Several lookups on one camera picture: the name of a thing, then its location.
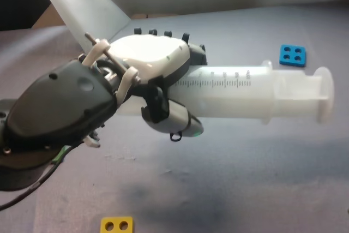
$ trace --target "large plastic syringe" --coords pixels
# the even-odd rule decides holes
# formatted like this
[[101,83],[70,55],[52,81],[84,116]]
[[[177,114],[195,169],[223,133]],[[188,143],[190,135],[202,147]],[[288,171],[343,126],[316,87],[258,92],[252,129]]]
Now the large plastic syringe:
[[[315,117],[326,121],[332,112],[334,84],[327,68],[307,76],[301,70],[273,70],[270,61],[257,67],[191,66],[169,88],[196,117],[259,118]],[[143,98],[131,97],[117,111],[139,115]]]

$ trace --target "gray fabric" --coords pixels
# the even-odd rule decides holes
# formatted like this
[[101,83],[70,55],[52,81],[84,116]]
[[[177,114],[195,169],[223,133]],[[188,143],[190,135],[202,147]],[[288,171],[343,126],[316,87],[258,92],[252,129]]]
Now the gray fabric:
[[[114,116],[99,130],[101,148],[72,151],[36,193],[0,213],[0,232],[96,233],[102,217],[132,216],[136,233],[347,233],[348,15],[348,7],[324,5],[133,21],[117,38],[138,26],[175,37],[189,32],[192,43],[205,44],[210,65],[270,59],[288,69],[278,64],[280,45],[305,46],[307,73],[320,66],[333,73],[333,119],[264,126],[206,118],[201,136],[173,143],[141,117]],[[39,31],[0,33],[2,97],[16,97],[79,54],[64,28],[42,30],[37,41]],[[16,194],[1,193],[0,201]]]

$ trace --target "blue toy brick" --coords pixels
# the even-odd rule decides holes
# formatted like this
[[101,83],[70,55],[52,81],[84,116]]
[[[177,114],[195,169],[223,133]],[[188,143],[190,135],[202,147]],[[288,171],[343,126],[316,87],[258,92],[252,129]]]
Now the blue toy brick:
[[305,67],[306,52],[303,46],[282,45],[280,49],[280,64],[294,67]]

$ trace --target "table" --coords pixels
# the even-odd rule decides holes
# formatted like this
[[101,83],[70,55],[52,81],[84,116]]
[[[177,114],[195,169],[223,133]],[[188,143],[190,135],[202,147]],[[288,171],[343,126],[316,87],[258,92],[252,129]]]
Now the table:
[[[308,74],[328,67],[333,119],[206,118],[173,143],[141,117],[113,116],[102,147],[72,151],[37,192],[0,213],[0,232],[97,233],[102,217],[132,216],[136,233],[347,233],[349,7],[335,4],[134,20],[115,38],[156,28],[191,33],[210,65],[278,64],[281,44],[307,49]],[[15,98],[81,52],[65,27],[0,33],[0,94]],[[0,202],[18,193],[0,193]]]

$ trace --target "translucent plastic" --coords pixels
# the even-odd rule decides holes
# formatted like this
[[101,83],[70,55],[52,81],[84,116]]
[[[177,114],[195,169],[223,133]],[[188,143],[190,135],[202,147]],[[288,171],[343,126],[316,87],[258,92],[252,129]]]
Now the translucent plastic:
[[[273,70],[266,61],[259,67],[190,67],[169,88],[169,98],[184,104],[197,117],[260,118],[314,116],[328,119],[334,87],[328,69],[314,76],[301,70]],[[130,98],[121,115],[138,115],[146,106],[142,98]]]

